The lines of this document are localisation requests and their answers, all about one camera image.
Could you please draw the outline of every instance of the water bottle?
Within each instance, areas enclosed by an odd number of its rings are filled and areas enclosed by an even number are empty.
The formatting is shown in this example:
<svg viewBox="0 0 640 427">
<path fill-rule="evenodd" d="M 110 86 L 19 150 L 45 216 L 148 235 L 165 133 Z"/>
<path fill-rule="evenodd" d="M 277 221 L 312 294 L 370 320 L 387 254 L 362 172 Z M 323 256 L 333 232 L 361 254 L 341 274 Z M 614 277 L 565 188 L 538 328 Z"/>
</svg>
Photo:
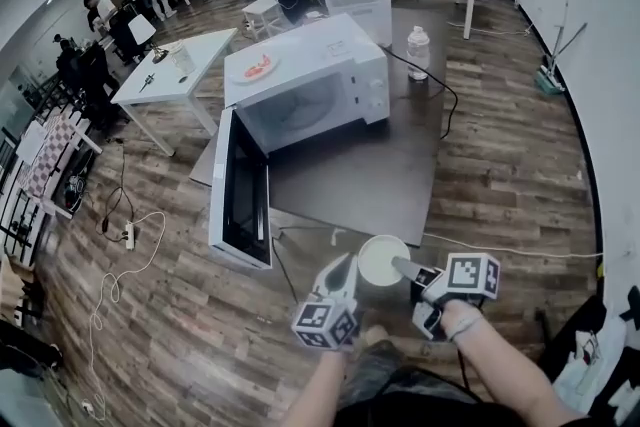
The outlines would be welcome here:
<svg viewBox="0 0 640 427">
<path fill-rule="evenodd" d="M 407 59 L 425 70 L 429 69 L 431 63 L 431 53 L 429 52 L 429 36 L 424 29 L 419 26 L 413 28 L 409 34 Z M 409 80 L 415 82 L 426 82 L 428 75 L 414 66 L 409 66 Z"/>
</svg>

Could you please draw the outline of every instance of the microwave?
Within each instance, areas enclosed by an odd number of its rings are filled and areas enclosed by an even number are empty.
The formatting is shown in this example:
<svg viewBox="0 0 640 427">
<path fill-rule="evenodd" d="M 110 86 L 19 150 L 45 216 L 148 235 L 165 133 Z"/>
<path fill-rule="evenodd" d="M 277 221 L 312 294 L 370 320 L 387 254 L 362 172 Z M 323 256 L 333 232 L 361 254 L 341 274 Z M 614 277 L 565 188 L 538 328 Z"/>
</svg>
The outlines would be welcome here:
<svg viewBox="0 0 640 427">
<path fill-rule="evenodd" d="M 227 56 L 224 98 L 209 245 L 236 263 L 268 269 L 269 154 L 346 123 L 387 119 L 387 58 L 341 14 Z"/>
</svg>

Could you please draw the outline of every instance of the microwave door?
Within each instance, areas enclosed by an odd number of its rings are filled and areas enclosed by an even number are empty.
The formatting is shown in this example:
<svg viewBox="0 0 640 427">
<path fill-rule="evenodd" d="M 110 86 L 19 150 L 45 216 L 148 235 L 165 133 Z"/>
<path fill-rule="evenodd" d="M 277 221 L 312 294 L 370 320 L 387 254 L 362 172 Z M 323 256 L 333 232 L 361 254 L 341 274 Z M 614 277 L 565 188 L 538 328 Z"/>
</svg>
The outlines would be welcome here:
<svg viewBox="0 0 640 427">
<path fill-rule="evenodd" d="M 209 245 L 236 263 L 271 268 L 268 159 L 235 107 L 220 117 Z"/>
</svg>

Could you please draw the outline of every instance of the mop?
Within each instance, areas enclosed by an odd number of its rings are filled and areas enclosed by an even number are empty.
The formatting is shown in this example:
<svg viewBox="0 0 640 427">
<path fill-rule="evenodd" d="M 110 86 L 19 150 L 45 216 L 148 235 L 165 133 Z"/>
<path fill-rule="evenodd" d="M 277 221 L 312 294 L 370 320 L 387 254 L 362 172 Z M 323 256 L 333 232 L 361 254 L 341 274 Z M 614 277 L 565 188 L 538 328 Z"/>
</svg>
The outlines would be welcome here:
<svg viewBox="0 0 640 427">
<path fill-rule="evenodd" d="M 587 23 L 583 23 L 582 27 L 578 29 L 578 31 L 573 35 L 573 37 L 569 40 L 569 42 L 560 48 L 562 44 L 562 36 L 564 36 L 564 27 L 567 24 L 567 14 L 569 12 L 569 0 L 565 0 L 564 4 L 564 18 L 562 20 L 562 25 L 560 25 L 560 29 L 558 31 L 558 37 L 556 39 L 556 44 L 553 48 L 553 54 L 551 55 L 551 61 L 548 62 L 548 65 L 544 64 L 540 65 L 540 69 L 536 72 L 535 82 L 536 85 L 542 89 L 548 95 L 557 95 L 564 92 L 565 88 L 555 76 L 556 66 L 558 64 L 558 57 L 562 52 L 566 50 L 566 48 L 573 43 L 573 41 L 578 37 L 578 35 L 587 28 Z"/>
</svg>

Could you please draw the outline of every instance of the white stool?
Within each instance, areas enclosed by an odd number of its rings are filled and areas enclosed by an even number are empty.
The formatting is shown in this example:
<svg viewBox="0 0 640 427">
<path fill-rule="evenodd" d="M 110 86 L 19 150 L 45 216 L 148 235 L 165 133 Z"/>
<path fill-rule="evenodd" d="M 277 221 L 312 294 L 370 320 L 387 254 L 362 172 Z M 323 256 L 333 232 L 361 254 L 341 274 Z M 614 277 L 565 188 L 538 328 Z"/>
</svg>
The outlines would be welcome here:
<svg viewBox="0 0 640 427">
<path fill-rule="evenodd" d="M 284 17 L 278 0 L 256 0 L 245 7 L 242 12 L 249 22 L 249 27 L 256 41 L 260 39 L 260 34 L 263 32 L 266 32 L 271 38 L 289 29 L 289 22 Z"/>
</svg>

